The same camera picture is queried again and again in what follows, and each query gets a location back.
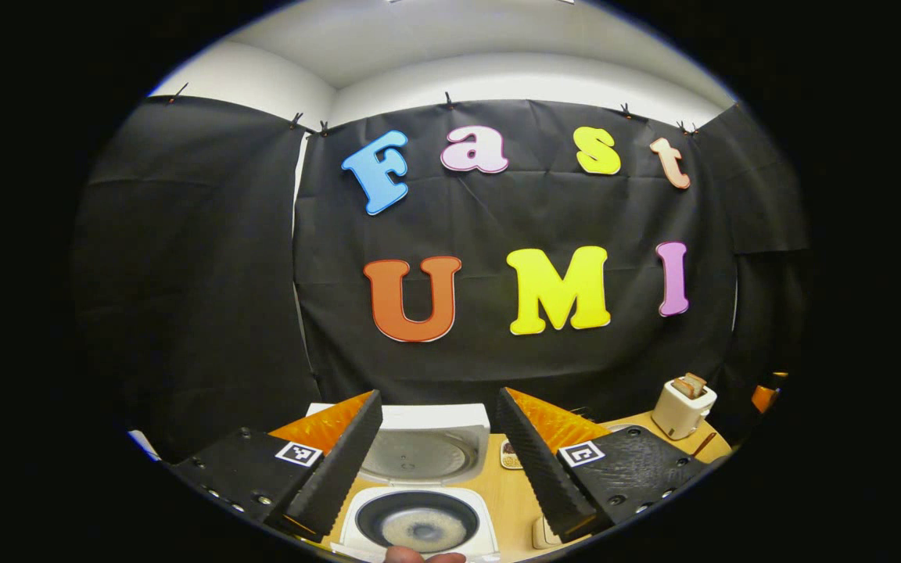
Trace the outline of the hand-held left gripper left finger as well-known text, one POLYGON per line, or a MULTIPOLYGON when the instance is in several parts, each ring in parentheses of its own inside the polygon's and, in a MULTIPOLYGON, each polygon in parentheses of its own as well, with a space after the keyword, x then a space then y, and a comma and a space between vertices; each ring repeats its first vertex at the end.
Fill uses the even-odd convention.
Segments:
POLYGON ((382 424, 373 389, 272 432, 240 428, 171 471, 240 516, 280 533, 322 541, 382 424))

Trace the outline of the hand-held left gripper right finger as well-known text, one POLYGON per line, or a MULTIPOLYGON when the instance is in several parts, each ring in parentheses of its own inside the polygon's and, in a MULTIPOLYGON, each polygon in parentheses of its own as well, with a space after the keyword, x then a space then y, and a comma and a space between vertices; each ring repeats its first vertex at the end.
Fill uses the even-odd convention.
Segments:
POLYGON ((497 420, 564 542, 632 522, 710 467, 640 425, 610 432, 508 387, 497 420))

